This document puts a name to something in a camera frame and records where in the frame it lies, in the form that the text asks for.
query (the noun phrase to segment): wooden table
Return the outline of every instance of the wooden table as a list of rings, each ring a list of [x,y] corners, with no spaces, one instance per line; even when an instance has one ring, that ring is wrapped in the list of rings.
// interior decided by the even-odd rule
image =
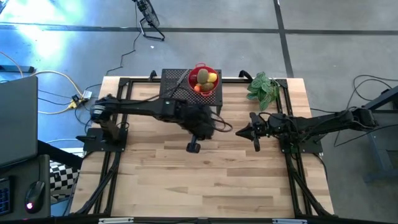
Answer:
[[[119,78],[104,77],[99,96],[116,95]],[[294,115],[311,117],[303,79],[290,78],[287,82]],[[221,116],[234,130],[216,132],[212,140],[201,141],[199,154],[185,151],[191,136],[180,126],[130,115],[129,138],[119,167],[112,216],[293,217],[279,142],[261,138],[261,151],[255,152],[251,141],[235,136],[237,130],[248,124],[249,112],[259,112],[258,102],[246,99],[246,87],[247,84],[223,84]],[[156,94],[158,83],[135,83],[131,98],[143,100]],[[271,104],[267,111],[276,113],[276,104]],[[103,156],[103,152],[96,152],[84,160],[73,212],[83,206],[97,187]],[[312,154],[302,157],[308,187],[333,213],[322,164]],[[108,188],[104,192],[102,209]],[[304,212],[302,194],[298,194]]]

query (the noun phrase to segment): checkered mat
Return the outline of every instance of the checkered mat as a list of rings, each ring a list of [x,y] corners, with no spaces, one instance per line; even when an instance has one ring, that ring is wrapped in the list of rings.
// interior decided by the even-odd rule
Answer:
[[[72,194],[72,186],[79,176],[78,169],[68,167],[58,162],[50,163],[50,192],[56,200],[68,198]]]

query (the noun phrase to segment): red bowl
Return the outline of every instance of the red bowl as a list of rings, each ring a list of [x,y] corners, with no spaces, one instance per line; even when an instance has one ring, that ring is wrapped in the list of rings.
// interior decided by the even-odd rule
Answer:
[[[217,79],[216,79],[216,81],[213,82],[214,88],[211,89],[210,91],[206,91],[206,92],[200,91],[200,92],[197,92],[197,91],[195,91],[195,90],[193,89],[197,83],[191,80],[191,76],[192,76],[192,75],[198,75],[199,70],[201,70],[201,69],[203,69],[203,68],[206,69],[209,73],[215,73],[215,74],[217,74]],[[196,64],[196,65],[195,65],[195,68],[188,74],[188,84],[189,84],[189,86],[191,87],[192,91],[194,91],[194,92],[196,92],[196,93],[200,93],[202,96],[210,96],[210,95],[213,93],[213,90],[214,90],[215,88],[217,88],[218,81],[219,81],[218,79],[219,79],[219,76],[218,76],[217,71],[214,70],[214,69],[212,69],[212,68],[210,68],[210,67],[207,67],[205,63],[198,63],[198,64]]]

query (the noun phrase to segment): computer mouse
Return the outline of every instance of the computer mouse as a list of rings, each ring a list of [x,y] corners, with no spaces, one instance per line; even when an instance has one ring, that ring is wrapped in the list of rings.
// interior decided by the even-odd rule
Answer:
[[[42,181],[33,182],[25,195],[25,210],[28,213],[36,213],[43,207],[45,184]]]

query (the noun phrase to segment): green plant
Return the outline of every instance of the green plant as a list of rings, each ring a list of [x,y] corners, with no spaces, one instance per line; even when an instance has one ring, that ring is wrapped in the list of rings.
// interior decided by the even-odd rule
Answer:
[[[246,95],[249,100],[258,99],[260,110],[267,109],[269,103],[276,100],[279,96],[279,84],[266,76],[264,72],[257,74],[256,78],[248,86],[250,93]]]

